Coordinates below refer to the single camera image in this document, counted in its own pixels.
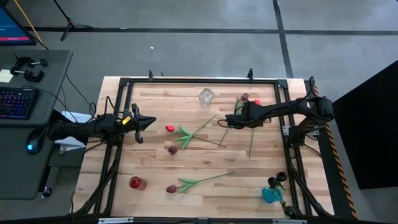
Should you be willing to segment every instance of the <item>keyboard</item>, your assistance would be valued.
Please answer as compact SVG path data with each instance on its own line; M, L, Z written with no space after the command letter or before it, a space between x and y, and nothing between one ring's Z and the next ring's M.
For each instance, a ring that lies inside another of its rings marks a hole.
M29 119L39 91L0 87L0 119Z

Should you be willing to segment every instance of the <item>blue vase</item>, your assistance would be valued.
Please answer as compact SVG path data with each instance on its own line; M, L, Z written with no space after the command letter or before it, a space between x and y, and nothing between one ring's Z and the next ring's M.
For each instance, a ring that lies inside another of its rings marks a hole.
M268 203L278 202L283 199L282 192L278 187L275 189L272 189L270 187L264 187L262 189L262 197Z

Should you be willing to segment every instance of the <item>concrete floor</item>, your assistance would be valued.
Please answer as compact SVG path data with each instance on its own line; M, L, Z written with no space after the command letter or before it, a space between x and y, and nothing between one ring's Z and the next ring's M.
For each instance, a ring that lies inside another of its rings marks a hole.
M19 0L33 25L66 23L49 0ZM272 0L59 0L76 22L95 27L277 29ZM398 30L396 0L280 0L285 29ZM10 1L7 8L25 26ZM71 33L39 32L50 49L74 50L69 76L96 102L106 75L287 77L278 34ZM396 35L286 35L293 76L314 76L322 95L337 100L398 59ZM16 47L40 49L35 47ZM71 111L88 108L64 83ZM337 127L331 127L359 219L398 223L398 188L359 190ZM78 169L61 169L50 198L0 201L0 220L64 215Z

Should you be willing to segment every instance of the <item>computer mouse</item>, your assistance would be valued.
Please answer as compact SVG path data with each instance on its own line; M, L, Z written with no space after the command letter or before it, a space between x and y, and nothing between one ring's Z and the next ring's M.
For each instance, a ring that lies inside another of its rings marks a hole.
M29 134L26 140L26 151L29 155L36 155L42 150L44 137L44 128L35 129Z

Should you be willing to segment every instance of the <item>wooden tabletop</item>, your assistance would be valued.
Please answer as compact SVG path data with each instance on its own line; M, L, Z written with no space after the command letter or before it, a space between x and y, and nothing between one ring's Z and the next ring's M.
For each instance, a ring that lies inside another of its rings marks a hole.
M116 101L119 79L104 78L98 100L99 114L104 111L106 96ZM291 99L306 94L302 79L288 79L288 84ZM215 92L209 108L201 106L198 101L198 95L206 87ZM216 117L195 135L220 142L226 129L218 126L217 120L233 113L236 97L243 93L248 93L250 100L260 100L261 105L276 103L274 87L267 84L134 84L131 103L138 105L142 115L155 116L157 121L142 133L143 144L135 142L134 132L124 137L112 216L284 218L279 202L266 203L261 194L261 190L267 187L269 177L279 171L286 172L278 118L255 128L250 158L252 130L249 128L230 129L222 142L226 147L193 139L184 151L178 150L172 156L167 152L171 145L176 144L173 140L181 135L167 132L166 125L182 125L195 132L214 115ZM111 107L108 108L108 112L112 113ZM294 118L297 124L304 119L298 114ZM318 150L316 141L307 138L306 143ZM73 199L75 210L98 186L105 147L104 144L97 146L85 154ZM325 210L333 213L321 158L305 147L301 147L301 153L308 188ZM200 180L228 172L234 174L200 183L182 194L165 191L169 185L181 185L178 178ZM130 188L129 179L133 176L145 179L147 188L143 191ZM282 194L291 205L288 181L283 183L286 191ZM302 192L298 185L296 187L300 208L304 213ZM102 209L106 204L107 192L108 188L104 191Z

